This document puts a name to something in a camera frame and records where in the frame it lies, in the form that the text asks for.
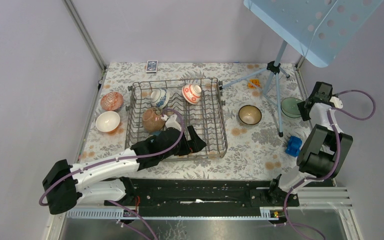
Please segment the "grey wire dish rack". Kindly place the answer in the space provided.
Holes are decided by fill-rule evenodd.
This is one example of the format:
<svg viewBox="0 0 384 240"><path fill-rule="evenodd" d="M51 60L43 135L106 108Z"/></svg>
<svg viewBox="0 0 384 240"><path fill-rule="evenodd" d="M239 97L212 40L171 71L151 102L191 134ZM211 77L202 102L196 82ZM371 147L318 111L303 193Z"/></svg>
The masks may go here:
<svg viewBox="0 0 384 240"><path fill-rule="evenodd" d="M191 104L182 95L185 85L198 85L202 92L199 103ZM186 126L193 126L197 135L206 143L206 147L185 156L171 156L169 162L193 161L205 159L221 159L228 149L223 104L221 100L219 81L215 77L171 79L134 82L128 87L130 92L127 110L127 126L125 147L145 140L149 133L142 125L143 113L151 108L152 91L166 89L170 99L166 107L179 112Z"/></svg>

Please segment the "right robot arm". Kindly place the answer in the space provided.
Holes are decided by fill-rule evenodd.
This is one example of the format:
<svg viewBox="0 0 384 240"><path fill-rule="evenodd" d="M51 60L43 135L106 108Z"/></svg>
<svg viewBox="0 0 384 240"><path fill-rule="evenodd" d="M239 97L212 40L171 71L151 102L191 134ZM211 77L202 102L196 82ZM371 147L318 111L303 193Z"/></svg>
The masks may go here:
<svg viewBox="0 0 384 240"><path fill-rule="evenodd" d="M302 120L312 120L315 125L300 148L296 166L271 181L266 193L271 205L281 205L287 194L295 194L311 182L333 178L341 169L353 138L339 128L332 97L333 86L318 81L309 97L297 104Z"/></svg>

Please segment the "pale green bowl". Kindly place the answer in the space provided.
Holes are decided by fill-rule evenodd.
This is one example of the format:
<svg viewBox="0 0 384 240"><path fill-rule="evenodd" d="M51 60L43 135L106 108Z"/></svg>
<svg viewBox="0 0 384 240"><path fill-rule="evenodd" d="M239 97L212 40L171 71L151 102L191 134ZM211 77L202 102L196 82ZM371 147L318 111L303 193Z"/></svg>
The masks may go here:
<svg viewBox="0 0 384 240"><path fill-rule="evenodd" d="M301 118L301 112L298 107L298 103L301 103L302 100L296 97L287 97L281 101L281 111L282 113L292 119Z"/></svg>

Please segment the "black patterned bowl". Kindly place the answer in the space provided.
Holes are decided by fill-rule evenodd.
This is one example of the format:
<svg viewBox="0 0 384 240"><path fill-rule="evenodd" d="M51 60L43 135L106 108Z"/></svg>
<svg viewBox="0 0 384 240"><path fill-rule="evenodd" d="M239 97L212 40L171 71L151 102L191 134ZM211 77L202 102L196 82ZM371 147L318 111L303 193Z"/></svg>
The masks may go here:
<svg viewBox="0 0 384 240"><path fill-rule="evenodd" d="M245 125L256 125L262 119L262 112L254 105L244 105L238 111L239 120Z"/></svg>

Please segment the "blue white zigzag bowl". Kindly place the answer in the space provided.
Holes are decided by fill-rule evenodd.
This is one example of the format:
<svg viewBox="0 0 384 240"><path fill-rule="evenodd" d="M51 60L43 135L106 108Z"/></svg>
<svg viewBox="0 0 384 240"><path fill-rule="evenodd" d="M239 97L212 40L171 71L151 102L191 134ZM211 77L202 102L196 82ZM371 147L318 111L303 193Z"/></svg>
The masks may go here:
<svg viewBox="0 0 384 240"><path fill-rule="evenodd" d="M109 92L100 100L100 106L104 111L118 111L124 103L124 97L119 92Z"/></svg>

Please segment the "orange bowl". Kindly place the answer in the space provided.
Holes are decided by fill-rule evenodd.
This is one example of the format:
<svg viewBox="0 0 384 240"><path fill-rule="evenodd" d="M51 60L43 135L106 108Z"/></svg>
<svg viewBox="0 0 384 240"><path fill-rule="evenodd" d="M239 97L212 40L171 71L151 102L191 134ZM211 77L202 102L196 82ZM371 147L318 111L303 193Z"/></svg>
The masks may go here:
<svg viewBox="0 0 384 240"><path fill-rule="evenodd" d="M119 126L121 118L115 111L106 111L100 114L96 121L95 126L98 131L102 133L111 133Z"/></svg>

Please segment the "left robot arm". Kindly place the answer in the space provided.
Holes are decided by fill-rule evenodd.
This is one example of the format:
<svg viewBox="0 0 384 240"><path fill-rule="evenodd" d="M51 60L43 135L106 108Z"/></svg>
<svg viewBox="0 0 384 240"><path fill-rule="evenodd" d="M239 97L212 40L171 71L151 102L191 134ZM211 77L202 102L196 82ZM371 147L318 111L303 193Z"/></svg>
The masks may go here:
<svg viewBox="0 0 384 240"><path fill-rule="evenodd" d="M190 139L169 127L101 160L82 164L59 160L42 181L44 195L39 204L48 207L52 215L65 213L81 203L119 201L128 206L135 200L135 189L123 174L154 167L171 156L198 153L207 146L193 126L188 126L187 131Z"/></svg>

